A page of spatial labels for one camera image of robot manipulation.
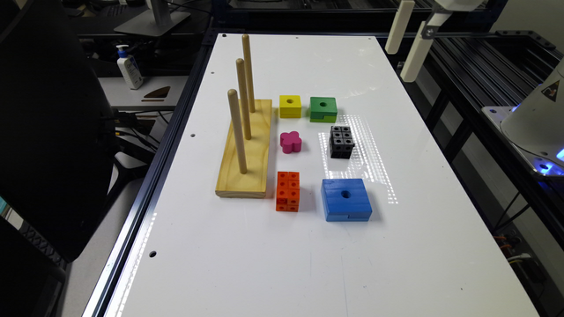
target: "blue block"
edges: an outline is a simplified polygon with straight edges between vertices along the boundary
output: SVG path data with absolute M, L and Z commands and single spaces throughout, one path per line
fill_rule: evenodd
M 321 195 L 327 221 L 368 221 L 372 215 L 362 179 L 323 180 Z

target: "black cube with holes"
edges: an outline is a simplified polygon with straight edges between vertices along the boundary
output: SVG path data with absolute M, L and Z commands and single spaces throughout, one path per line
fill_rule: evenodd
M 330 156 L 332 159 L 349 159 L 353 153 L 354 141 L 350 127 L 331 127 Z

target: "black chair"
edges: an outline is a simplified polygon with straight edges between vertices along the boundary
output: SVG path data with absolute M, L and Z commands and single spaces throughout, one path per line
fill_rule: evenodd
M 120 168 L 109 195 L 115 154 L 143 152 L 145 163 L 152 154 L 115 136 L 110 105 L 68 23 L 60 0 L 28 0 L 21 10 L 0 0 L 0 196 L 34 239 L 72 262 L 121 187 L 147 169 Z M 48 315 L 64 265 L 3 219 L 0 253 L 0 315 Z

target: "green block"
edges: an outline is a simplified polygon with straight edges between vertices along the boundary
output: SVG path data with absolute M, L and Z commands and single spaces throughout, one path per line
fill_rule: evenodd
M 335 123 L 337 121 L 336 115 L 325 115 L 322 119 L 309 118 L 310 122 L 327 122 Z
M 310 118 L 321 119 L 321 116 L 337 116 L 337 101 L 332 97 L 311 97 L 309 99 Z

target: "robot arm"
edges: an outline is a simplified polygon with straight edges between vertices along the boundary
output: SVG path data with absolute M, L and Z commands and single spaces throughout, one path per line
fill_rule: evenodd
M 386 51 L 389 54 L 395 54 L 399 48 L 401 38 L 404 37 L 407 21 L 411 15 L 414 3 L 411 0 L 404 0 L 399 5 L 399 10 L 396 13 L 390 37 L 386 42 Z M 415 42 L 405 61 L 405 66 L 400 74 L 401 78 L 411 83 L 419 74 L 419 70 L 427 57 L 429 49 L 433 45 L 433 38 L 435 37 L 439 27 L 450 18 L 453 11 L 473 11 L 476 9 L 482 0 L 435 0 L 433 12 L 427 19 L 421 23 Z

